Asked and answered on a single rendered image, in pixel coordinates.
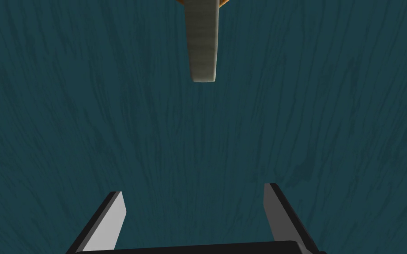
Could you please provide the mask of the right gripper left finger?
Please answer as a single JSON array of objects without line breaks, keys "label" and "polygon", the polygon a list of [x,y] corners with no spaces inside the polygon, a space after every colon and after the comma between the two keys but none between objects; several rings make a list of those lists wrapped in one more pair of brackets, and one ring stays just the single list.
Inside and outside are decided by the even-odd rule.
[{"label": "right gripper left finger", "polygon": [[122,192],[110,192],[66,253],[114,250],[126,213]]}]

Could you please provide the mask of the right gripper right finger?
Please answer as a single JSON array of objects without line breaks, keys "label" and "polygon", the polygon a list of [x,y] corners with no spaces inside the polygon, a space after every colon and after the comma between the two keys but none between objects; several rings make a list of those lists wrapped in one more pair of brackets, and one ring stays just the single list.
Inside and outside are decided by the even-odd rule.
[{"label": "right gripper right finger", "polygon": [[275,241],[294,241],[301,252],[319,252],[314,240],[276,183],[264,185],[263,205]]}]

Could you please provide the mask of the teal wooden door leaf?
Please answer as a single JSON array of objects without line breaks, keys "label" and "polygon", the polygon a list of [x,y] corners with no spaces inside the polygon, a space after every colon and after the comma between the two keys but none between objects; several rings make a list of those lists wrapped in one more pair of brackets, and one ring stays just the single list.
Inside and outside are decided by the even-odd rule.
[{"label": "teal wooden door leaf", "polygon": [[265,183],[327,254],[407,254],[407,0],[229,0],[217,76],[176,0],[0,0],[0,254],[272,241]]}]

